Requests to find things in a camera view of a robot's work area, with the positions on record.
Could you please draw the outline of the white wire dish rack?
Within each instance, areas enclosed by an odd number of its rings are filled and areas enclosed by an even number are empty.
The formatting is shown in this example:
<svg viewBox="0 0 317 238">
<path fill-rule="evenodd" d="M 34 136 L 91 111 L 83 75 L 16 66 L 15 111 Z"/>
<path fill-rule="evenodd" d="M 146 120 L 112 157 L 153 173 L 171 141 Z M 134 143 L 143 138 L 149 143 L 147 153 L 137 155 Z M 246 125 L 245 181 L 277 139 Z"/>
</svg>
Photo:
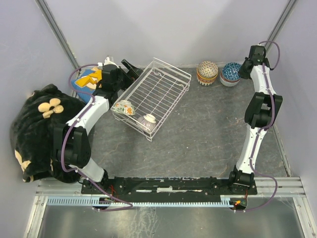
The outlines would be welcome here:
<svg viewBox="0 0 317 238">
<path fill-rule="evenodd" d="M 111 107 L 116 120 L 120 120 L 132 127 L 147 140 L 153 137 L 163 125 L 182 96 L 189 90 L 191 75 L 162 60 L 153 58 L 139 78 L 114 103 L 127 100 L 135 108 L 135 115 L 119 114 Z M 138 126 L 137 119 L 151 114 L 156 118 L 156 126 L 151 133 L 147 133 Z"/>
</svg>

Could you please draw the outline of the white bowl teal floral pattern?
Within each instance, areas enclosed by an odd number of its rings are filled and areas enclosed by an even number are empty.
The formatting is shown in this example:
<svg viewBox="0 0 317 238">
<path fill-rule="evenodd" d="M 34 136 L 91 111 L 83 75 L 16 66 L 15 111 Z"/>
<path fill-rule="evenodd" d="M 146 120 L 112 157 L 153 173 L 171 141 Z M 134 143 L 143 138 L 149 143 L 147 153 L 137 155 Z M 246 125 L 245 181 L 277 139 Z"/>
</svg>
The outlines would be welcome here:
<svg viewBox="0 0 317 238">
<path fill-rule="evenodd" d="M 221 78 L 223 81 L 228 82 L 228 83 L 231 83 L 231 84 L 237 83 L 237 82 L 240 81 L 240 78 L 238 78 L 238 79 L 236 79 L 236 80 L 229 80 L 229 79 L 227 79 L 225 76 L 223 76 L 223 74 L 220 75 L 220 78 Z"/>
</svg>

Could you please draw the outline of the maroon tile pattern bowl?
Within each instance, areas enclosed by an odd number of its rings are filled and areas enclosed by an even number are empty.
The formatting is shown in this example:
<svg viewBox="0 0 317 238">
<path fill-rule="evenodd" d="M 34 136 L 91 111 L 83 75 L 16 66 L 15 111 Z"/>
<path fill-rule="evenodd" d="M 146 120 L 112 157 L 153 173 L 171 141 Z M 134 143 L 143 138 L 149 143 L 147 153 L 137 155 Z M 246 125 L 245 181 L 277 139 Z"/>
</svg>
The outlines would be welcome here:
<svg viewBox="0 0 317 238">
<path fill-rule="evenodd" d="M 218 66 L 212 61 L 203 61 L 197 67 L 198 73 L 205 78 L 212 78 L 218 74 Z"/>
</svg>

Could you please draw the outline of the yellow sun pattern bowl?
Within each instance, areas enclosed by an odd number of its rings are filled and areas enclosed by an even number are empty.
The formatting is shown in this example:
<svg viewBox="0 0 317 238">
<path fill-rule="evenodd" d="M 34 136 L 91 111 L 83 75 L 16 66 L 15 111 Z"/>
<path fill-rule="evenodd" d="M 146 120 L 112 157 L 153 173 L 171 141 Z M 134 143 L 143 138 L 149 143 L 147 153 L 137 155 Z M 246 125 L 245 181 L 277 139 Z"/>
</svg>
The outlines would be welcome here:
<svg viewBox="0 0 317 238">
<path fill-rule="evenodd" d="M 216 74 L 214 77 L 212 78 L 205 78 L 205 77 L 202 77 L 198 72 L 197 72 L 197 80 L 202 83 L 202 84 L 212 84 L 216 78 L 217 78 L 218 74 Z"/>
</svg>

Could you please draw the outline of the plain white ribbed bowl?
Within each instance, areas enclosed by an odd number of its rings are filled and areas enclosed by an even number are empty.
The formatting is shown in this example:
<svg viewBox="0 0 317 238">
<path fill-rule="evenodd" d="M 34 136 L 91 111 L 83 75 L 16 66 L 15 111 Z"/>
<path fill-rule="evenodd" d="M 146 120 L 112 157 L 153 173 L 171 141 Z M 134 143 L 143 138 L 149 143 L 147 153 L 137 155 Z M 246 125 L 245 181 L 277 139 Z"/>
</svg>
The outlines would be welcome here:
<svg viewBox="0 0 317 238">
<path fill-rule="evenodd" d="M 239 80 L 233 82 L 233 81 L 226 81 L 226 80 L 223 80 L 222 78 L 220 78 L 220 82 L 226 87 L 233 87 L 239 83 Z"/>
</svg>

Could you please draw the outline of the white bowl teal leaf pattern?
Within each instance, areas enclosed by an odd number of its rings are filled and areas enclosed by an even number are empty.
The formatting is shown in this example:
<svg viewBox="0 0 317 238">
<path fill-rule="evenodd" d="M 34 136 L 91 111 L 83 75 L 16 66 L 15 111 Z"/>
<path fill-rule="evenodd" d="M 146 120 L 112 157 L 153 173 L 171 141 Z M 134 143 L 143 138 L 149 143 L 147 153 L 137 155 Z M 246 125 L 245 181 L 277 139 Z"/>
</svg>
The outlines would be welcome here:
<svg viewBox="0 0 317 238">
<path fill-rule="evenodd" d="M 198 79 L 198 82 L 202 85 L 202 86 L 210 86 L 213 84 L 213 81 L 201 81 Z"/>
</svg>

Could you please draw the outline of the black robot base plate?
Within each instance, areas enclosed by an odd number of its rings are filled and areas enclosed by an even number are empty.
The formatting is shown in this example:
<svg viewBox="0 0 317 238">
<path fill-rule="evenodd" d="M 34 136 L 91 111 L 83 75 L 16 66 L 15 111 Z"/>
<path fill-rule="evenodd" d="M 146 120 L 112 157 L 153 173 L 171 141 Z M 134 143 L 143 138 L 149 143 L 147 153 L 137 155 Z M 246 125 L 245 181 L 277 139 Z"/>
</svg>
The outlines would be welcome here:
<svg viewBox="0 0 317 238">
<path fill-rule="evenodd" d="M 256 195 L 253 181 L 248 186 L 227 178 L 109 178 L 97 184 L 107 193 L 131 203 L 219 202 L 222 195 Z"/>
</svg>

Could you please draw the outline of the white bowl orange flower pattern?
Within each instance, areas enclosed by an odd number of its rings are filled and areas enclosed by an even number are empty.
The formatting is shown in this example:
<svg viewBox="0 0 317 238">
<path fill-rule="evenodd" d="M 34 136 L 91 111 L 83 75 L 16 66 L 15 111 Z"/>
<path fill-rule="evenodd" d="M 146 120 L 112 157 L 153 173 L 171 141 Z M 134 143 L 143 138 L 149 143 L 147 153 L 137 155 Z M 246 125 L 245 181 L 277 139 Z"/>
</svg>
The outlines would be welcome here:
<svg viewBox="0 0 317 238">
<path fill-rule="evenodd" d="M 135 108 L 130 101 L 121 100 L 114 105 L 114 110 L 123 115 L 133 116 L 135 115 Z"/>
</svg>

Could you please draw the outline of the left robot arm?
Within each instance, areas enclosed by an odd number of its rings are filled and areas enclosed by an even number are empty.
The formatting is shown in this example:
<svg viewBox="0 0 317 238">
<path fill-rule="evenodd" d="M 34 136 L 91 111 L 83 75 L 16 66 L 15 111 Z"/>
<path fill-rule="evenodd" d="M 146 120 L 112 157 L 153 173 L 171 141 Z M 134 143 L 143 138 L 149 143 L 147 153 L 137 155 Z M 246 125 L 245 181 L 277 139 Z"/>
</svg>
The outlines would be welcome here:
<svg viewBox="0 0 317 238">
<path fill-rule="evenodd" d="M 109 180 L 107 171 L 91 157 L 89 132 L 117 101 L 118 92 L 127 90 L 143 73 L 125 59 L 121 63 L 125 69 L 109 58 L 97 64 L 101 68 L 101 79 L 89 95 L 89 102 L 76 116 L 57 125 L 53 131 L 53 157 L 63 171 L 85 178 L 98 193 L 108 191 Z"/>
</svg>

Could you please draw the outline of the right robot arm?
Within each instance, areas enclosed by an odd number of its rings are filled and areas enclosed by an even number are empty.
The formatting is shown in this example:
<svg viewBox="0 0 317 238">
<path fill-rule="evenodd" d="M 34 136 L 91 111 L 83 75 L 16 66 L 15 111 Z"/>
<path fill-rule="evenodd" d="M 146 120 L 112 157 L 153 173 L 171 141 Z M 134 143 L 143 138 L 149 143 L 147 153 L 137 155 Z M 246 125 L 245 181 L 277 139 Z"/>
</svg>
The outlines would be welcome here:
<svg viewBox="0 0 317 238">
<path fill-rule="evenodd" d="M 238 71 L 241 78 L 252 80 L 255 93 L 244 116 L 247 135 L 242 153 L 227 182 L 228 190 L 234 194 L 255 188 L 255 165 L 260 146 L 283 102 L 283 97 L 273 89 L 269 75 L 271 70 L 266 48 L 262 43 L 252 45 L 249 56 Z"/>
</svg>

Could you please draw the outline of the white bowl red lattice pattern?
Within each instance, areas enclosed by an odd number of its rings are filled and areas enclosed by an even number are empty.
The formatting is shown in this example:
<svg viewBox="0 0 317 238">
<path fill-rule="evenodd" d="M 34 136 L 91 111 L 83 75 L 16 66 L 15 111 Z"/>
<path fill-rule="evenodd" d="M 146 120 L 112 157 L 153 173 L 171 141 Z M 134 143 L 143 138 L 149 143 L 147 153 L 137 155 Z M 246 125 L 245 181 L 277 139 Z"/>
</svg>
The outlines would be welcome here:
<svg viewBox="0 0 317 238">
<path fill-rule="evenodd" d="M 241 64 L 236 62 L 227 63 L 222 68 L 222 76 L 228 81 L 237 81 L 240 79 L 239 70 L 241 68 Z"/>
</svg>

